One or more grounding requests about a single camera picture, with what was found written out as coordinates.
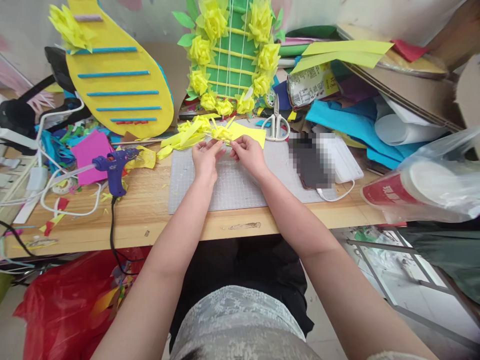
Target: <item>purple glue gun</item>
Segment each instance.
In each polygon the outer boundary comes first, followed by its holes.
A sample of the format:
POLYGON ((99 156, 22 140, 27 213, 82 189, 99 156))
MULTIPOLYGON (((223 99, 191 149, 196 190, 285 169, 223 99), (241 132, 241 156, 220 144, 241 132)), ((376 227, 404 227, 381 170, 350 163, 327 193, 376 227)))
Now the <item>purple glue gun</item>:
POLYGON ((132 148, 110 152, 104 156, 97 156, 91 162, 98 171, 106 171, 108 176, 108 187, 110 194, 114 197, 122 197, 127 191, 122 186, 122 173, 125 164, 135 159, 140 151, 132 148))

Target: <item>gray cutting mat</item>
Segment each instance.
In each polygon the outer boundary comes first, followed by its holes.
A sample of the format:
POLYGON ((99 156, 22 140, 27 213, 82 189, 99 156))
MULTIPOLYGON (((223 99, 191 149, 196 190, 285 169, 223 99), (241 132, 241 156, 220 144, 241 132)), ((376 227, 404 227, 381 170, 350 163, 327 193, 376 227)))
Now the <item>gray cutting mat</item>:
MULTIPOLYGON (((238 122, 250 128, 255 127, 253 123, 250 124, 245 119, 241 119, 238 122)), ((248 171, 229 156, 230 150, 231 148, 228 146, 226 154, 216 166, 218 180, 213 187, 213 195, 208 210, 219 211, 266 207, 267 202, 262 191, 254 183, 254 179, 248 171)), ((268 168, 302 203, 323 201, 316 190, 305 190, 303 188, 302 182, 293 168, 287 142, 266 141, 263 154, 268 168)), ((192 161, 192 150, 173 150, 168 199, 169 214, 173 214, 177 210, 194 178, 195 167, 192 161)), ((335 199, 337 197, 334 188, 324 189, 323 195, 327 199, 335 199)))

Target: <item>purple paper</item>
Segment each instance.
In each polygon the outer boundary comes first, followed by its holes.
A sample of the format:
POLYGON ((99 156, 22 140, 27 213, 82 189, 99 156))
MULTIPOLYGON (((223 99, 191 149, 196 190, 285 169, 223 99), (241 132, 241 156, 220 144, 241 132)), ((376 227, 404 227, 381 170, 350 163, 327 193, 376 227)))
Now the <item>purple paper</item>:
POLYGON ((350 76, 340 84, 341 94, 354 103, 373 98, 379 94, 376 88, 357 75, 350 76))
MULTIPOLYGON (((83 139, 78 145, 71 148, 71 152, 76 157, 78 168, 90 165, 92 159, 97 156, 106 157, 108 153, 114 150, 110 146, 107 135, 98 130, 94 130, 83 139)), ((78 174, 78 185, 84 186, 105 180, 107 178, 106 171, 98 171, 93 168, 78 174)))

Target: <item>red plastic bag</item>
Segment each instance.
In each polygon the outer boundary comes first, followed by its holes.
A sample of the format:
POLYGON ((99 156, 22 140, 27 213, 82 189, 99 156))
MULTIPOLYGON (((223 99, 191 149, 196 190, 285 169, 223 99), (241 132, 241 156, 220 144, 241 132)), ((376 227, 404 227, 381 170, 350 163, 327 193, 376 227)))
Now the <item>red plastic bag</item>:
MULTIPOLYGON (((121 252, 139 260, 149 248, 121 252)), ((129 270, 139 272, 143 263, 133 262, 129 270)), ((117 306, 105 306, 93 313, 94 306, 127 280, 134 277, 122 275, 110 250, 89 252, 36 278, 13 314, 27 323, 23 359, 90 359, 117 312, 117 306)))

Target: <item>white scissors handle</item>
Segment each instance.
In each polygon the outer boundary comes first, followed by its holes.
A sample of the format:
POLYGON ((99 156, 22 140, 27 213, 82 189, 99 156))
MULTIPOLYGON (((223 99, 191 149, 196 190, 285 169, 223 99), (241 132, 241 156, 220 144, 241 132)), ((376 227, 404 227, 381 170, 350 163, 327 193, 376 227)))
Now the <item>white scissors handle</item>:
POLYGON ((269 118, 265 119, 265 121, 261 125, 261 128, 264 129, 265 125, 267 125, 269 121, 271 121, 270 136, 267 135, 265 138, 269 141, 278 141, 278 142, 285 141, 290 135, 289 122, 285 120, 285 118, 282 115, 278 114, 276 116, 275 114, 273 114, 269 118), (281 129, 282 123, 283 125, 286 126, 286 134, 280 137, 280 129, 281 129))

